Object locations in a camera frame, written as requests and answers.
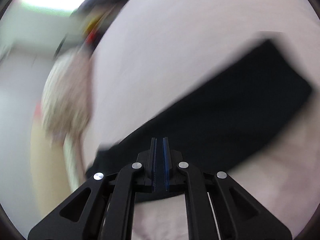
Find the black pants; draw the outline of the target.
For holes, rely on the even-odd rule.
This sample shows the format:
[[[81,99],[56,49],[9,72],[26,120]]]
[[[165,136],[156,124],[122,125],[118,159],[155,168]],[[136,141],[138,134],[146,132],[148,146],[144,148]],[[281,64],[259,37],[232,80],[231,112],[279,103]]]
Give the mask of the black pants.
[[[265,40],[121,142],[100,149],[86,177],[119,172],[152,138],[164,137],[201,171],[228,171],[265,147],[311,94],[310,83]]]

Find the floral pillow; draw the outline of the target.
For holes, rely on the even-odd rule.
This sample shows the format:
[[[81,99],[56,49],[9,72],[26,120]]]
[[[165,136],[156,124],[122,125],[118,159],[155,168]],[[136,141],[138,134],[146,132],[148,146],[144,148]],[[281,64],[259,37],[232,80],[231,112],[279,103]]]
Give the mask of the floral pillow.
[[[77,190],[86,180],[81,156],[81,140],[66,135],[63,143],[63,155],[71,193]]]

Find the floral rolled duvet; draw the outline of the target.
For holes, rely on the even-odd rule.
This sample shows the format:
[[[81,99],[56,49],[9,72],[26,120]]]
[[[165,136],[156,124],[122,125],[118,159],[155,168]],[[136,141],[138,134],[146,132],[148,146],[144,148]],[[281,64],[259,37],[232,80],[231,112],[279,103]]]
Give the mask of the floral rolled duvet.
[[[56,58],[41,99],[42,127],[49,135],[77,138],[91,117],[91,52],[72,48]]]

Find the pink bed sheet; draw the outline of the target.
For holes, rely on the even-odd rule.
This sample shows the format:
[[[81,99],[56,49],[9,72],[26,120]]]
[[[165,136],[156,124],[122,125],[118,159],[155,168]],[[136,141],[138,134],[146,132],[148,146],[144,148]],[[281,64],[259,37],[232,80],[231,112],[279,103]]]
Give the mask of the pink bed sheet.
[[[144,123],[272,40],[312,87],[261,150],[225,171],[304,235],[319,207],[319,17],[308,0],[129,0],[93,53],[85,170]]]

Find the red and yellow toy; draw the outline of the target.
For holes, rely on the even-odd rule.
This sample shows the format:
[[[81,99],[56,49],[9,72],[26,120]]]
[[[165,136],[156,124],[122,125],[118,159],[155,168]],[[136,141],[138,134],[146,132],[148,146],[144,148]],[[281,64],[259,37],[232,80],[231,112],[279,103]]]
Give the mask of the red and yellow toy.
[[[109,26],[108,13],[93,18],[84,30],[85,45],[95,50]]]

